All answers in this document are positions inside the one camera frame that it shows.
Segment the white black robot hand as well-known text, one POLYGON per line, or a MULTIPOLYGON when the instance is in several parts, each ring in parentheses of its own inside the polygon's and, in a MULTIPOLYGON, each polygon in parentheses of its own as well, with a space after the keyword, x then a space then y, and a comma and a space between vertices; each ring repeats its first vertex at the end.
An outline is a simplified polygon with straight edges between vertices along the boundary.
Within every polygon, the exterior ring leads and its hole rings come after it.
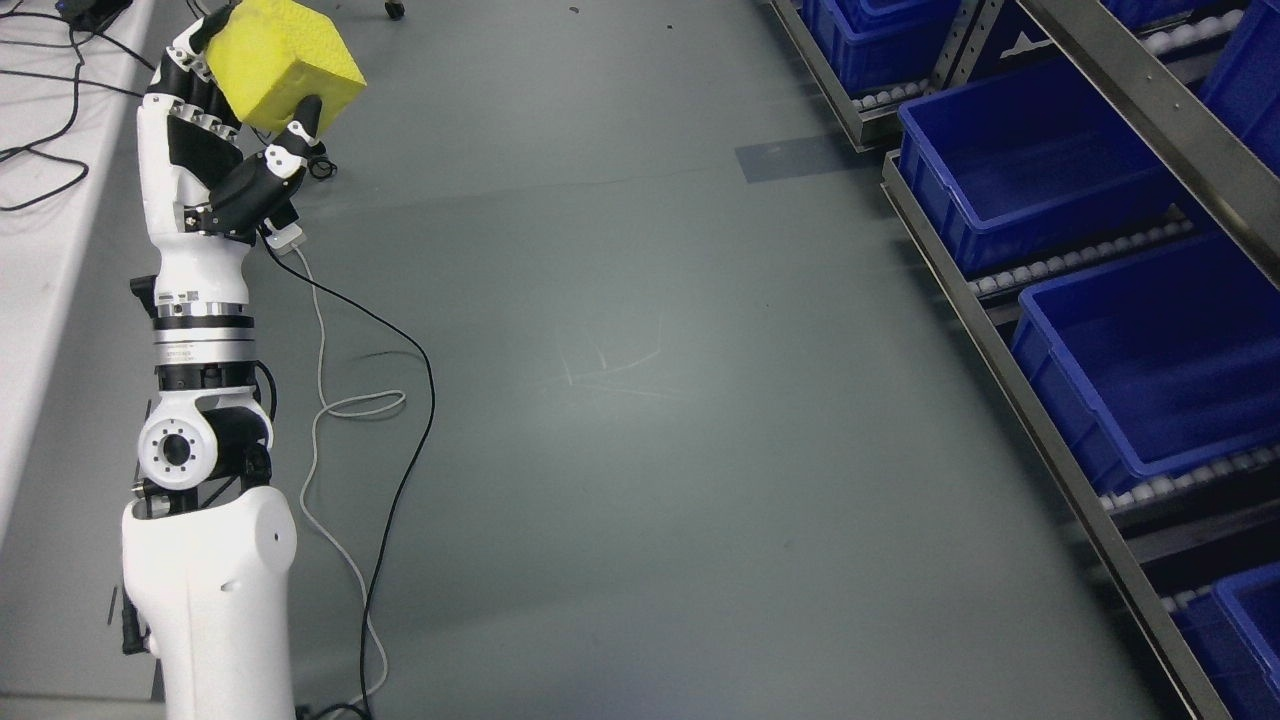
POLYGON ((297 227, 292 197, 323 150, 316 95, 264 150, 237 146, 241 119, 206 56, 232 14, 221 6, 170 41, 136 113, 143 218, 161 270, 131 288, 157 329, 250 325, 244 256, 259 238, 297 227))

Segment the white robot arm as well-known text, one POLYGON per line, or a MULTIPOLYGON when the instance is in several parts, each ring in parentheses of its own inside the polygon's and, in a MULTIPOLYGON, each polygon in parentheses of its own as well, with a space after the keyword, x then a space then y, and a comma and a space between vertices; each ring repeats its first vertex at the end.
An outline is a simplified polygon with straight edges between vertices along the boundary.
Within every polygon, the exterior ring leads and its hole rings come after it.
POLYGON ((122 518, 125 591, 148 625, 169 719, 291 719, 287 578, 297 534, 270 484, 273 429, 253 396, 253 319, 163 307, 159 396, 122 518))

